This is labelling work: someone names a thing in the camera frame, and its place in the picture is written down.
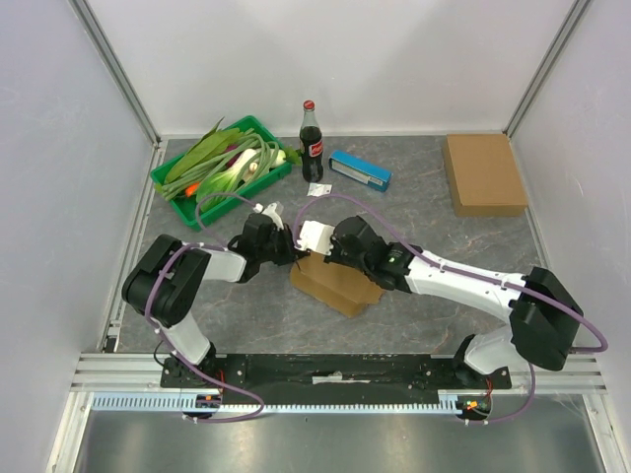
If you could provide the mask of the aluminium frame rail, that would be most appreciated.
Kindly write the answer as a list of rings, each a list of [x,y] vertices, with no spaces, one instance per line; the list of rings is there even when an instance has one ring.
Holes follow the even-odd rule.
[[[157,131],[149,113],[132,86],[90,2],[86,0],[69,0],[68,3],[96,48],[105,68],[131,109],[143,133],[154,147],[158,147],[162,142],[160,133]]]

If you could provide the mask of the large green leaf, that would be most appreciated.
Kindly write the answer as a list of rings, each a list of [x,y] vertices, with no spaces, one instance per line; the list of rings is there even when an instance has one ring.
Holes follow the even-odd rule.
[[[220,129],[220,119],[192,148],[190,148],[169,170],[164,184],[172,183],[187,170],[204,162],[210,155],[222,148],[225,150],[242,132],[238,128]]]

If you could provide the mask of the blue rectangular box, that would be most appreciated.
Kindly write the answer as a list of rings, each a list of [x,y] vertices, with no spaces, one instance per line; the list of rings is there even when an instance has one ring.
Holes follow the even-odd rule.
[[[391,181],[389,170],[339,150],[330,154],[328,165],[331,170],[380,192],[386,192]]]

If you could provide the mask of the orange carrot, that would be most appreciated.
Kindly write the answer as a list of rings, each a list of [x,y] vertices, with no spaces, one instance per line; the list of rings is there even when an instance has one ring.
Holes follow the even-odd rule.
[[[185,195],[186,197],[190,197],[190,196],[194,195],[194,194],[195,194],[195,192],[197,191],[197,189],[198,189],[199,185],[200,185],[200,183],[199,183],[199,182],[195,182],[195,183],[190,184],[189,186],[187,186],[187,187],[184,189],[184,195]]]

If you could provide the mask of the bok choy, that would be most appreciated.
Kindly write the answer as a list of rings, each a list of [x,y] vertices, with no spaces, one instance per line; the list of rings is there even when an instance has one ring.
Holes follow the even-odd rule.
[[[258,161],[258,155],[259,152],[255,149],[246,149],[226,170],[206,177],[196,191],[200,212],[204,213],[217,206],[227,198],[227,193],[236,192],[243,184],[248,183],[254,175],[254,172],[247,170],[248,165]]]

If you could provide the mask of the green plastic tray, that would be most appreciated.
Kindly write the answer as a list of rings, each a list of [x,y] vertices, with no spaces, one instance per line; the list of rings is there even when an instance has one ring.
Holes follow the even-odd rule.
[[[301,162],[260,121],[248,115],[223,128],[216,123],[183,154],[150,172],[156,192],[182,222],[198,231],[288,175]]]

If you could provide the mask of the cola glass bottle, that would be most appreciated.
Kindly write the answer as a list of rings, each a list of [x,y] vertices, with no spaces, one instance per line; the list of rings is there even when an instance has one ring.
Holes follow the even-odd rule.
[[[315,102],[304,101],[303,111],[303,121],[299,133],[302,175],[306,182],[320,182],[323,178],[323,141],[316,120]]]

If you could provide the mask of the large cardboard box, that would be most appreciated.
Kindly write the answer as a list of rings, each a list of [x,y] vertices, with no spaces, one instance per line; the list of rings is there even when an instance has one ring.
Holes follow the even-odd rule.
[[[449,134],[443,155],[457,216],[518,217],[526,210],[526,192],[506,135]]]

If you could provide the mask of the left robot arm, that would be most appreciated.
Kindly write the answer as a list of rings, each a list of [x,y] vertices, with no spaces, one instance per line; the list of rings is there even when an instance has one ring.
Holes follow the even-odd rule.
[[[125,279],[121,296],[184,361],[182,376],[195,387],[205,387],[215,379],[217,366],[215,347],[191,314],[201,283],[242,284],[264,263],[285,266],[307,255],[295,247],[287,224],[252,213],[226,248],[158,236]]]

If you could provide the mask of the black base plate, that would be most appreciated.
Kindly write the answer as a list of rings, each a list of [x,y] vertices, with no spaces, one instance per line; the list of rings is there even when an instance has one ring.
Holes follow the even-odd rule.
[[[421,354],[228,354],[210,356],[196,368],[251,392],[280,383],[291,387],[334,382],[380,383],[426,391],[512,387],[506,367],[490,374],[475,374],[451,358]]]

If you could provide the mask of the small cardboard box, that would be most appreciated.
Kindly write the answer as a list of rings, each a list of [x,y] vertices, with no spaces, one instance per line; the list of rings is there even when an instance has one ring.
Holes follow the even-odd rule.
[[[312,266],[306,256],[290,272],[290,282],[299,291],[313,297],[348,318],[378,304],[385,290],[355,268],[340,264]]]

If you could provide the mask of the long green beans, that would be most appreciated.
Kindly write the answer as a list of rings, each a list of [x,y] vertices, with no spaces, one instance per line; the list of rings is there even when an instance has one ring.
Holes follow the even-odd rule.
[[[274,170],[269,166],[276,158],[277,152],[284,151],[281,146],[274,141],[264,140],[260,134],[254,132],[252,129],[241,132],[241,136],[225,150],[220,148],[210,155],[204,162],[194,166],[190,170],[187,170],[172,183],[164,184],[164,177],[161,182],[155,185],[155,189],[168,201],[172,201],[180,197],[186,197],[184,195],[184,189],[187,186],[195,182],[201,183],[206,177],[213,175],[216,172],[226,170],[246,149],[255,149],[259,152],[258,168],[251,180],[248,183],[243,184],[238,190]],[[193,198],[196,201],[196,192],[188,198]]]

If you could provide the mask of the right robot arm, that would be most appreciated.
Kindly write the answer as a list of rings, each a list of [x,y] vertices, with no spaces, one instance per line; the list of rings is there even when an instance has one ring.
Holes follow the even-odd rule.
[[[335,227],[306,221],[297,246],[363,273],[384,290],[443,298],[503,321],[501,328],[460,344],[451,372],[462,387],[476,386],[517,359],[559,372],[573,349],[583,312],[545,268],[523,275],[455,263],[419,246],[386,242],[359,216]]]

